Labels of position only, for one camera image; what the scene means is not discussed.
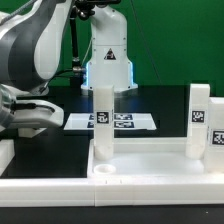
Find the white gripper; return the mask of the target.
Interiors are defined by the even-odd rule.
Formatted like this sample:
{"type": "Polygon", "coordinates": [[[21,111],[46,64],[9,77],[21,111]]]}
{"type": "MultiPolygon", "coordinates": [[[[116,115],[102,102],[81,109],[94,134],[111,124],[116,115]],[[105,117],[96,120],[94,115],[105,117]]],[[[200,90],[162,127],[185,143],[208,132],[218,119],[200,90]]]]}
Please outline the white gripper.
{"type": "Polygon", "coordinates": [[[12,109],[10,129],[60,127],[64,121],[63,109],[45,100],[17,100],[12,109]]]}

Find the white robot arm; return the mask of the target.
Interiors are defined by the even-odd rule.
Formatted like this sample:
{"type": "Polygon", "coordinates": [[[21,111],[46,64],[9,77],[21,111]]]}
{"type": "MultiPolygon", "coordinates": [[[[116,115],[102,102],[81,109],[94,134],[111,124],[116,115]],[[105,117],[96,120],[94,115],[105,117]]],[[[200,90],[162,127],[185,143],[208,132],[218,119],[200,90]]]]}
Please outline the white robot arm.
{"type": "Polygon", "coordinates": [[[21,15],[0,12],[0,132],[63,124],[64,111],[33,97],[46,93],[59,67],[63,34],[76,17],[91,21],[92,57],[81,89],[112,85],[117,93],[136,89],[127,57],[127,20],[113,8],[121,0],[30,0],[21,15]]]}

